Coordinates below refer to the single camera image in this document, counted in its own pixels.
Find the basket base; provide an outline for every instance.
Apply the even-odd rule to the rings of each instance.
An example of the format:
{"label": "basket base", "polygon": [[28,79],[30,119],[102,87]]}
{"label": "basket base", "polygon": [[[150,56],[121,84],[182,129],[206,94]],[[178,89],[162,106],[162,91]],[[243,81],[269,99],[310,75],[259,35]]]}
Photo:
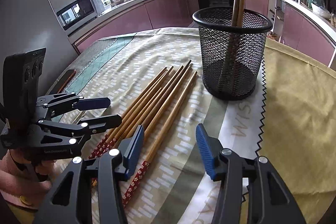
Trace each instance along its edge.
{"label": "basket base", "polygon": [[[243,69],[245,70],[245,73],[248,75],[248,74],[251,74],[250,76],[247,76],[247,78],[250,78],[252,79],[253,78],[253,74],[252,72],[248,69],[248,67],[246,67],[244,64],[240,63],[240,62],[236,62],[237,63],[237,66],[240,68],[240,69]],[[207,68],[207,71],[210,70],[214,77],[214,79],[219,79],[220,75],[221,75],[221,69],[222,69],[222,64],[223,64],[223,61],[222,60],[219,60],[219,61],[216,61],[214,63],[212,63],[208,68]],[[211,88],[210,86],[208,86],[206,84],[206,81],[204,80],[204,73],[203,73],[203,77],[202,77],[202,80],[203,80],[203,85],[204,87],[207,89],[207,91],[213,95],[214,97],[218,98],[218,99],[221,99],[221,100],[226,100],[226,101],[237,101],[237,100],[243,100],[245,98],[247,98],[248,96],[250,96],[254,89],[255,89],[255,83],[253,85],[253,87],[251,88],[251,90],[247,90],[245,91],[242,95],[239,95],[239,96],[236,96],[236,95],[232,95],[230,93],[226,93],[226,92],[223,92],[223,91],[217,91],[217,90],[214,90],[213,88]]]}

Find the silver screw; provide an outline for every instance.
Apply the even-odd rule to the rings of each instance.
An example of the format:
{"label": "silver screw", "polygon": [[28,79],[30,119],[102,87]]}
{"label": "silver screw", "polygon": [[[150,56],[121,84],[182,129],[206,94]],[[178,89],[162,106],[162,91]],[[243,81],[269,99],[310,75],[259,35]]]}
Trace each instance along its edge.
{"label": "silver screw", "polygon": [[69,144],[75,144],[77,142],[77,140],[75,138],[72,138],[69,140]]}
{"label": "silver screw", "polygon": [[81,157],[74,157],[73,159],[72,159],[72,162],[74,163],[74,164],[78,164],[78,163],[80,163],[82,161],[82,158]]}
{"label": "silver screw", "polygon": [[230,149],[228,149],[228,148],[224,148],[222,150],[222,154],[225,155],[225,156],[229,156],[229,155],[232,154],[232,151]]}
{"label": "silver screw", "polygon": [[116,148],[113,148],[109,151],[110,156],[116,156],[119,154],[119,150]]}
{"label": "silver screw", "polygon": [[266,158],[266,157],[263,157],[263,156],[261,156],[261,157],[259,157],[259,162],[261,162],[262,164],[266,164],[267,162],[268,162],[268,159]]}

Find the patterned tablecloth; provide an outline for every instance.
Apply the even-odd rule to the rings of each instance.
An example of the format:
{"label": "patterned tablecloth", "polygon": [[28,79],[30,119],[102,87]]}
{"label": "patterned tablecloth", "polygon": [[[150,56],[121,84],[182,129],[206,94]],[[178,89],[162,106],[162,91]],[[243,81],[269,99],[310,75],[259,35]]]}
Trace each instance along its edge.
{"label": "patterned tablecloth", "polygon": [[[164,66],[177,69],[191,59],[199,75],[141,188],[126,208],[130,224],[211,222],[220,182],[212,182],[206,175],[195,145],[195,127],[200,122],[210,136],[219,138],[223,147],[240,156],[268,157],[296,198],[307,223],[320,220],[336,195],[335,71],[268,39],[254,93],[238,102],[221,101],[202,84],[198,29],[163,28],[106,37],[93,47],[99,43],[104,49],[82,64],[67,91],[85,98],[106,96],[112,103],[108,109],[87,111],[84,118],[122,114]],[[61,122],[71,123],[78,113],[64,115]],[[164,120],[145,143],[139,162]],[[92,136],[82,150],[84,158],[103,136]],[[59,160],[56,174],[68,162]],[[122,194],[130,182],[121,183]],[[246,206],[244,202],[241,223],[246,222]],[[92,215],[93,222],[99,223],[95,189]]]}

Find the white countertop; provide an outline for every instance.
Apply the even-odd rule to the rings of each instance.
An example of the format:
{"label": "white countertop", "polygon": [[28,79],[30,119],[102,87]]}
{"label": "white countertop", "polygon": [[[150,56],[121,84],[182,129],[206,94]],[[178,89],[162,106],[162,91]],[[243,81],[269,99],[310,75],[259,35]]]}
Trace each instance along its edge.
{"label": "white countertop", "polygon": [[[78,29],[76,32],[74,32],[70,37],[69,37],[69,41],[70,43],[74,43],[76,42],[80,37],[82,37],[83,35],[85,35],[87,32],[89,32],[91,29],[93,29],[94,27],[96,27],[97,25],[99,25],[100,23],[104,22],[105,20],[107,20],[110,17],[115,16],[116,14],[130,8],[131,6],[134,6],[136,4],[139,4],[141,2],[143,2],[145,0],[130,0],[128,2],[122,3],[116,7],[112,7],[110,9],[110,11],[103,13],[102,15],[98,16],[97,18],[95,18],[94,20],[92,20],[91,22],[89,22],[88,24],[84,25],[83,27],[81,27],[80,29]],[[319,26],[325,33],[327,33],[330,38],[334,41],[335,45],[336,45],[336,28],[334,28],[330,22],[328,22],[327,20],[325,20],[324,18],[315,15],[310,9],[308,9],[306,6],[301,5],[293,0],[282,0],[288,4],[290,4],[291,6],[293,6],[294,8],[296,8],[297,10],[299,10],[301,13],[303,13],[305,16],[307,16],[308,18],[310,18],[310,20],[312,20],[313,22],[315,22],[315,24],[317,26]]]}

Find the green stripe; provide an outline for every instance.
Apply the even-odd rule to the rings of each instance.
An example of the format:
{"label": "green stripe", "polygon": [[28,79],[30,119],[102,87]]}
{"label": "green stripe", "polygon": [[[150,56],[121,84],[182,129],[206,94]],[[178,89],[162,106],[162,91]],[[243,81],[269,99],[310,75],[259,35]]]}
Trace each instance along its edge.
{"label": "green stripe", "polygon": [[[212,97],[203,125],[209,136],[218,138],[227,101]],[[182,217],[205,174],[198,146],[195,145],[181,174],[168,194],[152,224],[174,224]]]}

